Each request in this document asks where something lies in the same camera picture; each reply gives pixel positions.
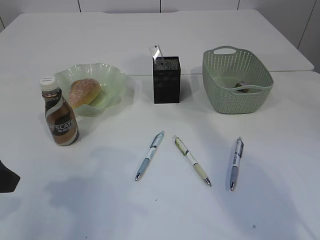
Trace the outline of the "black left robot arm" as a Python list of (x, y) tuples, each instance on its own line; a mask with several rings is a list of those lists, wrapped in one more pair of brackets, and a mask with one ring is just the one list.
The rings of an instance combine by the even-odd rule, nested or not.
[(12, 193), (15, 191), (21, 177), (11, 171), (0, 161), (0, 193)]

